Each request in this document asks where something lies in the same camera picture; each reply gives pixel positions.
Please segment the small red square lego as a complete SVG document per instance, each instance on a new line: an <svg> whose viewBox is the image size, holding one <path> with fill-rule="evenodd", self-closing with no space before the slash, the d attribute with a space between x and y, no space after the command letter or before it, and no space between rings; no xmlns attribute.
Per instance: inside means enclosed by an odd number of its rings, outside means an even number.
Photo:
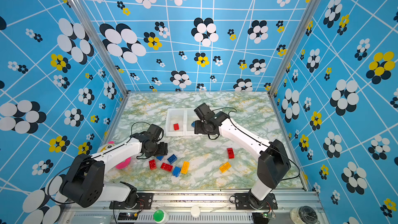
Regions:
<svg viewBox="0 0 398 224"><path fill-rule="evenodd" d="M174 127L174 130L175 130L175 131L179 130L179 124L178 124L178 123L175 123L175 124L173 125L173 127Z"/></svg>

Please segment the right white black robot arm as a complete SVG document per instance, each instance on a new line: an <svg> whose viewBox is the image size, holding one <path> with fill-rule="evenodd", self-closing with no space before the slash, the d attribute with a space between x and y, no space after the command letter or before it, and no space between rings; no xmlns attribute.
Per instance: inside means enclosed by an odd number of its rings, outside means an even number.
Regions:
<svg viewBox="0 0 398 224"><path fill-rule="evenodd" d="M253 134L222 109L217 108L216 113L205 103L195 108L194 112L199 119L195 121L194 133L207 135L209 139L212 135L227 138L256 158L258 179L248 192L248 202L253 209L260 210L266 205L271 208L271 203L266 198L281 181L291 179L285 178L291 165L294 164L296 168L298 165L288 157L281 141L269 141Z"/></svg>

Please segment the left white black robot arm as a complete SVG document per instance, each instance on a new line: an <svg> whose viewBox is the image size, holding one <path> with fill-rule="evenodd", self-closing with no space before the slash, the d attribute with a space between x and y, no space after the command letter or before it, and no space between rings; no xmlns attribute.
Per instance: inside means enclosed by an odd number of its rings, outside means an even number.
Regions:
<svg viewBox="0 0 398 224"><path fill-rule="evenodd" d="M93 155L78 155L62 176L60 193L81 207L96 202L116 202L133 208L138 202L137 188L126 183L108 183L105 174L126 159L165 156L167 143L161 142L164 130L151 124L148 130L131 134L124 142Z"/></svg>

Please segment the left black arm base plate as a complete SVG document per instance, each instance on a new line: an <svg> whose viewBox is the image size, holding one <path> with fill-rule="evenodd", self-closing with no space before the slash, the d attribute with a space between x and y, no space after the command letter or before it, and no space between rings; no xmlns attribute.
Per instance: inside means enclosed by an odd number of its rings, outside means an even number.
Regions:
<svg viewBox="0 0 398 224"><path fill-rule="evenodd" d="M136 194L135 197L136 202L134 204L112 201L109 205L109 208L117 210L122 210L122 209L147 210L151 209L153 197L154 197L153 193L139 192Z"/></svg>

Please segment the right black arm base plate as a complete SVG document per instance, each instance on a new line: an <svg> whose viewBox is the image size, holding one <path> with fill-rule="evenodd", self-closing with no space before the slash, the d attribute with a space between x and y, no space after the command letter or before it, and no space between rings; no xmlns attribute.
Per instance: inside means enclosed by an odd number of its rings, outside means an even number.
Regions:
<svg viewBox="0 0 398 224"><path fill-rule="evenodd" d="M277 201L273 193L269 193L265 199L258 200L252 193L236 193L234 195L237 210L264 210L278 209Z"/></svg>

